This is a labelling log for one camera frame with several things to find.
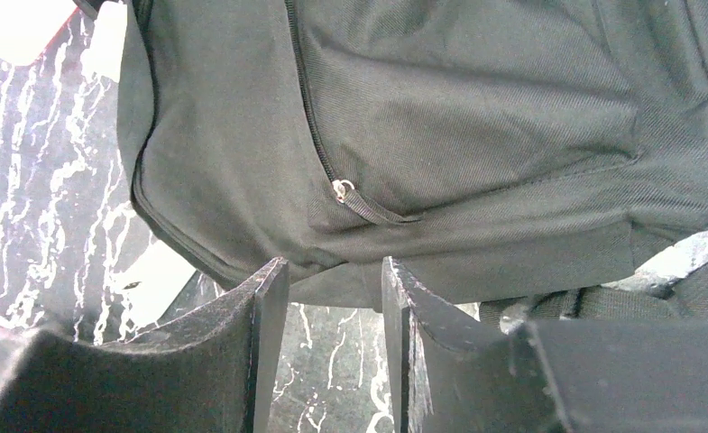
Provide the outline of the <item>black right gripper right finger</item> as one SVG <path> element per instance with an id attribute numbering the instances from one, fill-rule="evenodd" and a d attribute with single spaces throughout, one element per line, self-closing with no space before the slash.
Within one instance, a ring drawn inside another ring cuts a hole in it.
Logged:
<path id="1" fill-rule="evenodd" d="M 508 333 L 382 263 L 398 432 L 708 432 L 708 321 L 545 319 Z"/>

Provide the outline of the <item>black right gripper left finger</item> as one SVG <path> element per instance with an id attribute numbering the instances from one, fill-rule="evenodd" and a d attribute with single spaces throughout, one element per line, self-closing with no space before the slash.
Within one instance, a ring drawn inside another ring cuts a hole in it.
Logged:
<path id="1" fill-rule="evenodd" d="M 264 432 L 289 288 L 274 258 L 125 343 L 0 327 L 0 432 Z"/>

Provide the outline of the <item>black student backpack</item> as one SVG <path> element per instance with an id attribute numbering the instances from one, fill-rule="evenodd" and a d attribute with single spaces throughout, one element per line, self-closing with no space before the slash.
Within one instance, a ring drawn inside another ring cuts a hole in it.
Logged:
<path id="1" fill-rule="evenodd" d="M 134 1 L 118 142 L 154 234 L 233 287 L 379 309 L 631 276 L 708 229 L 708 1 Z"/>

